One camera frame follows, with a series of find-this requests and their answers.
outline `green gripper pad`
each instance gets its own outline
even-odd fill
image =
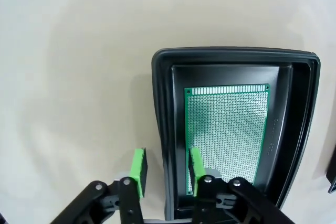
[[[194,181],[194,196],[197,195],[197,186],[198,186],[198,180],[206,175],[205,169],[203,167],[203,161],[202,161],[202,156],[199,148],[191,148],[190,149],[190,158],[189,161],[191,162],[190,164],[192,165],[192,176]]]
[[[264,140],[269,84],[185,88],[186,170],[188,150],[197,147],[203,166],[228,182],[255,180]],[[186,191],[192,194],[190,174]]]
[[[134,178],[138,187],[139,197],[144,197],[144,183],[147,175],[147,160],[145,149],[135,149],[130,177]]]

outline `perforated prototype board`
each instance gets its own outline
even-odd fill
[[[198,147],[203,166],[222,179],[253,183],[264,140],[269,84],[185,88],[186,170],[188,150]],[[189,172],[186,191],[192,194]]]

